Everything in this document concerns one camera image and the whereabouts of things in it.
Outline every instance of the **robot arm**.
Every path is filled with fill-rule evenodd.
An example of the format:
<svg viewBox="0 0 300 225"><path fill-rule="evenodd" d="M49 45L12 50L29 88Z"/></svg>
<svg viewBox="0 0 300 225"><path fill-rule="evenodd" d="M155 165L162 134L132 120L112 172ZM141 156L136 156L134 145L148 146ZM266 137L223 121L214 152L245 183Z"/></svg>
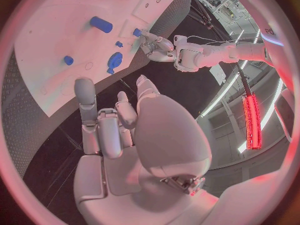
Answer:
<svg viewBox="0 0 300 225"><path fill-rule="evenodd" d="M224 42L220 46L199 45L187 42L186 36L176 35L173 44L162 37L141 31L140 47L147 57L156 62L174 62L182 72L197 72L219 62L236 63L239 60L262 61L273 65L264 43Z"/></svg>

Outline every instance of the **red led strip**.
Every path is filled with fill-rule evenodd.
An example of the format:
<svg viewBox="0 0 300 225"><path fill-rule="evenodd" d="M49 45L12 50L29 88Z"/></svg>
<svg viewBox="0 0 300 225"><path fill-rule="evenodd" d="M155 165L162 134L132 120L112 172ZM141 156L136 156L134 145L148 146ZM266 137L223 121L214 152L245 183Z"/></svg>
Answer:
<svg viewBox="0 0 300 225"><path fill-rule="evenodd" d="M252 96L243 97L242 100L246 121L246 149L254 150L262 148L261 117L257 98Z"/></svg>

